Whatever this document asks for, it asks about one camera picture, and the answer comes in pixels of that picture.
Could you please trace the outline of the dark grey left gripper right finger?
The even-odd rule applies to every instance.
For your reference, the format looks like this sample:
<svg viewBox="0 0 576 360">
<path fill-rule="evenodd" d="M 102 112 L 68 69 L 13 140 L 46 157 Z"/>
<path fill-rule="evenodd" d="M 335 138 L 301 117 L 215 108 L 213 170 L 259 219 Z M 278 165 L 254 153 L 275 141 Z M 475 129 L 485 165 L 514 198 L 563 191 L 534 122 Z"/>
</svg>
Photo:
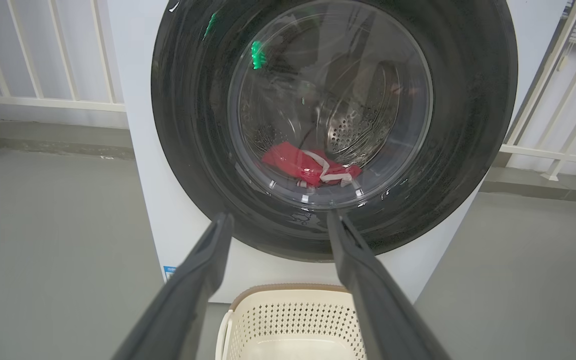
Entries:
<svg viewBox="0 0 576 360">
<path fill-rule="evenodd" d="M 350 219 L 330 210 L 327 230 L 338 278 L 352 294 L 367 360 L 451 360 Z"/>
</svg>

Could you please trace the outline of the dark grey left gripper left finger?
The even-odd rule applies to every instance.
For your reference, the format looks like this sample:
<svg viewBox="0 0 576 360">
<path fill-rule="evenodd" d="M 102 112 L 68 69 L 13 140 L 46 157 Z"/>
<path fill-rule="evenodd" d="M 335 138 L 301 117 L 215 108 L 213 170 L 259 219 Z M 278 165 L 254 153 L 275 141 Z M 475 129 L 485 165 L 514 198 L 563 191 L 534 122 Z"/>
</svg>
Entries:
<svg viewBox="0 0 576 360">
<path fill-rule="evenodd" d="M 217 215 L 138 319 L 113 360 L 196 360 L 208 301 L 226 275 L 233 228 L 233 215 Z"/>
</svg>

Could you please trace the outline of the red and white garment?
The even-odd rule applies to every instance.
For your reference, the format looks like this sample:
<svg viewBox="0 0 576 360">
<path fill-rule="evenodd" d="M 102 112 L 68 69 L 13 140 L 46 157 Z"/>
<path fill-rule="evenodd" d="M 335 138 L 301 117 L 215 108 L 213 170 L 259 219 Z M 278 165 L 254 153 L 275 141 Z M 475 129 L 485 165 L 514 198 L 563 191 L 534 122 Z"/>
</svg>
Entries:
<svg viewBox="0 0 576 360">
<path fill-rule="evenodd" d="M 361 167 L 335 162 L 323 150 L 303 150 L 287 141 L 272 146 L 262 162 L 293 178 L 302 188 L 346 187 L 362 173 Z"/>
</svg>

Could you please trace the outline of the black round glass washer door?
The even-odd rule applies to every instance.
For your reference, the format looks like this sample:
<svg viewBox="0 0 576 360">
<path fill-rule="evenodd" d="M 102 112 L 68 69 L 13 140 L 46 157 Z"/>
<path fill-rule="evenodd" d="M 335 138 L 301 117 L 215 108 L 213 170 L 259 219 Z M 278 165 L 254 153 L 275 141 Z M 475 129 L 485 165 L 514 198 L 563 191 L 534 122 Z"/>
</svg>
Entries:
<svg viewBox="0 0 576 360">
<path fill-rule="evenodd" d="M 185 0 L 158 28 L 151 102 L 185 193 L 268 255 L 331 262 L 327 217 L 381 255 L 473 193 L 514 109 L 508 0 Z M 349 186 L 300 187 L 274 145 L 359 166 Z"/>
</svg>

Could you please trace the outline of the cream perforated laundry basket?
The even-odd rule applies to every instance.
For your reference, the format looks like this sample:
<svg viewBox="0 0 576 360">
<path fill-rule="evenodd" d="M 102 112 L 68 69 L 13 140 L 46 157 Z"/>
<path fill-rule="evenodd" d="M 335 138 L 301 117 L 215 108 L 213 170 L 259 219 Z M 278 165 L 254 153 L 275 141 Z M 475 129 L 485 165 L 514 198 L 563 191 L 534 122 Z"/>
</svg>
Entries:
<svg viewBox="0 0 576 360">
<path fill-rule="evenodd" d="M 368 360 L 354 298 L 341 285 L 256 285 L 222 318 L 214 360 Z"/>
</svg>

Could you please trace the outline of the white washing machine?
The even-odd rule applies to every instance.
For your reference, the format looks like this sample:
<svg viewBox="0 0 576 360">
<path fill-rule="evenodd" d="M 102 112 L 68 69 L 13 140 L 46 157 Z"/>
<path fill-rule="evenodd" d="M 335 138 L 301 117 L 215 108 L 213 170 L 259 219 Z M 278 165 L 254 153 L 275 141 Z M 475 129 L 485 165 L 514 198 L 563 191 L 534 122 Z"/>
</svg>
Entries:
<svg viewBox="0 0 576 360">
<path fill-rule="evenodd" d="M 151 64 L 162 16 L 185 0 L 107 0 L 110 29 L 151 232 L 167 276 L 185 260 L 210 224 L 174 176 L 156 132 L 151 100 Z M 515 109 L 521 107 L 569 0 L 508 0 L 518 27 L 519 78 Z M 448 248 L 468 209 L 471 194 L 447 219 L 419 239 L 378 259 L 411 301 L 416 301 Z M 224 280 L 211 298 L 231 303 L 245 290 L 269 284 L 339 284 L 331 263 L 289 260 L 231 242 Z"/>
</svg>

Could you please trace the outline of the white metal railing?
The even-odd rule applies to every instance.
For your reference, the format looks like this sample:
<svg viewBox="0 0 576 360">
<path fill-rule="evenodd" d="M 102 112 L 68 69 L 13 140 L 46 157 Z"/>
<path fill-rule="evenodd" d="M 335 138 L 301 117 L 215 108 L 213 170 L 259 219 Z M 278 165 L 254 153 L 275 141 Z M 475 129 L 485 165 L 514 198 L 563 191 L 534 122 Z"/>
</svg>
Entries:
<svg viewBox="0 0 576 360">
<path fill-rule="evenodd" d="M 540 172 L 551 182 L 576 175 L 576 0 L 508 0 L 518 26 L 518 98 L 500 150 L 502 166 Z"/>
<path fill-rule="evenodd" d="M 14 29 L 14 36 L 17 39 L 20 52 L 22 54 L 23 66 L 28 73 L 30 84 L 34 96 L 13 96 L 7 83 L 5 74 L 0 62 L 0 105 L 38 107 L 42 109 L 69 109 L 80 111 L 99 111 L 109 113 L 125 113 L 126 106 L 117 100 L 114 86 L 114 79 L 111 72 L 111 60 L 108 56 L 108 47 L 103 29 L 103 18 L 99 12 L 99 0 L 87 0 L 90 7 L 94 38 L 99 55 L 100 66 L 103 73 L 103 88 L 106 92 L 106 101 L 82 100 L 78 85 L 74 79 L 73 64 L 70 59 L 69 50 L 66 45 L 61 18 L 58 13 L 57 0 L 45 0 L 50 14 L 50 22 L 55 35 L 55 43 L 58 48 L 62 68 L 70 98 L 46 97 L 43 91 L 41 80 L 39 79 L 37 68 L 34 63 L 32 50 L 25 40 L 23 25 L 19 21 L 19 12 L 15 0 L 6 0 L 7 12 Z"/>
</svg>

